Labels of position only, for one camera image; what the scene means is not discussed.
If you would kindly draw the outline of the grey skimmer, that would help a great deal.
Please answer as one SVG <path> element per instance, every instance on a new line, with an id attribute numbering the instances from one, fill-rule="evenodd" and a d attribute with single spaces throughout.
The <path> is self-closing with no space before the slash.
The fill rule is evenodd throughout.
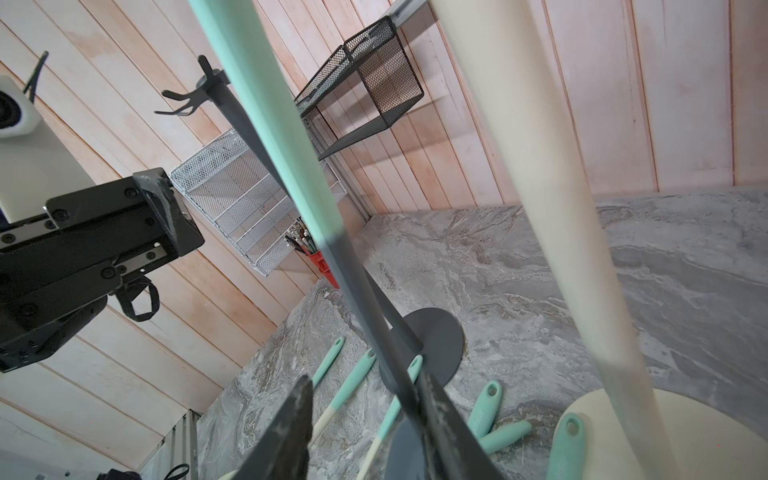
<path id="1" fill-rule="evenodd" d="M 191 8 L 236 90 L 250 124 L 307 223 L 410 424 L 417 407 L 390 326 L 360 262 L 284 82 L 254 4 L 194 1 Z"/>
<path id="2" fill-rule="evenodd" d="M 483 387 L 467 421 L 470 431 L 477 439 L 484 437 L 490 432 L 501 405 L 502 397 L 503 389 L 497 380 L 492 380 Z"/>
<path id="3" fill-rule="evenodd" d="M 558 424 L 549 455 L 546 480 L 581 480 L 586 463 L 586 427 L 579 415 L 567 413 Z"/>

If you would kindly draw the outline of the black mesh wall basket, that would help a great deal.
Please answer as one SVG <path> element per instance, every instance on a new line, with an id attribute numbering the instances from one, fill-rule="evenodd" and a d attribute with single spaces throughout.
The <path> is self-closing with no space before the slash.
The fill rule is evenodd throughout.
<path id="1" fill-rule="evenodd" d="M 351 75 L 357 75 L 378 115 L 341 137 L 330 129 L 319 104 Z M 396 26 L 383 16 L 339 46 L 295 97 L 307 134 L 319 160 L 324 160 L 391 128 L 424 96 Z"/>

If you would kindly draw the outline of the cream utensil rack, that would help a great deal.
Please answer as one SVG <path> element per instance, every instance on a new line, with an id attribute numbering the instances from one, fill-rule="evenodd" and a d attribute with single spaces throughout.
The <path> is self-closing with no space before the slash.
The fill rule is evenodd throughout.
<path id="1" fill-rule="evenodd" d="M 528 4 L 432 7 L 602 381 L 565 412 L 586 427 L 582 479 L 765 478 L 764 439 L 653 387 Z"/>

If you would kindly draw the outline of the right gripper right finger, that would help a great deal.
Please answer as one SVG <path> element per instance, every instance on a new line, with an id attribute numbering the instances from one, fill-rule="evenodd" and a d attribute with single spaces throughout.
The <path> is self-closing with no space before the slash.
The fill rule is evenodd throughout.
<path id="1" fill-rule="evenodd" d="M 502 479 L 431 373 L 416 382 L 416 430 L 426 479 Z"/>

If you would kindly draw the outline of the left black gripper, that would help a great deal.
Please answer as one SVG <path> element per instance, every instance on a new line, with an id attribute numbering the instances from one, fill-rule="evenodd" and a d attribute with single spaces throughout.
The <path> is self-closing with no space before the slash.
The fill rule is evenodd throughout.
<path id="1" fill-rule="evenodd" d="M 115 298 L 140 323 L 160 308 L 148 273 L 204 237 L 161 168 L 49 199 L 1 229 L 1 369 L 49 358 Z"/>

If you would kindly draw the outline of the dark grey utensil rack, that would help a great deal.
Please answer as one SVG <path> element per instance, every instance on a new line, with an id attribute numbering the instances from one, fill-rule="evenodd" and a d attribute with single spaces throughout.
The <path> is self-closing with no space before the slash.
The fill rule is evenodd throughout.
<path id="1" fill-rule="evenodd" d="M 213 103 L 231 124 L 231 129 L 240 135 L 284 189 L 282 179 L 247 113 L 230 90 L 226 73 L 213 68 L 205 56 L 199 56 L 198 63 L 203 75 L 194 90 L 188 93 L 165 90 L 162 93 L 167 98 L 182 102 L 182 107 L 175 110 L 175 115 L 189 116 L 200 105 Z M 401 315 L 377 284 L 371 288 L 385 319 L 392 327 L 390 336 L 398 355 L 405 361 L 417 354 L 422 355 L 425 371 L 434 375 L 441 385 L 447 385 L 456 374 L 463 356 L 465 337 L 458 319 L 450 312 L 436 307 Z"/>

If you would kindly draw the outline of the red pencil cup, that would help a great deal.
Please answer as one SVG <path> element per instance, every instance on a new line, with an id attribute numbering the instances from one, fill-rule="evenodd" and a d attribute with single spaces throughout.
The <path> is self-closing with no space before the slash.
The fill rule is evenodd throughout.
<path id="1" fill-rule="evenodd" d="M 288 228 L 284 235 L 285 242 L 288 246 L 292 247 L 295 251 L 304 254 L 308 259 L 318 268 L 328 282 L 335 288 L 339 289 L 339 284 L 334 278 L 328 263 L 322 255 L 319 247 L 317 246 L 314 238 L 309 232 L 309 229 L 304 220 L 299 217 Z"/>

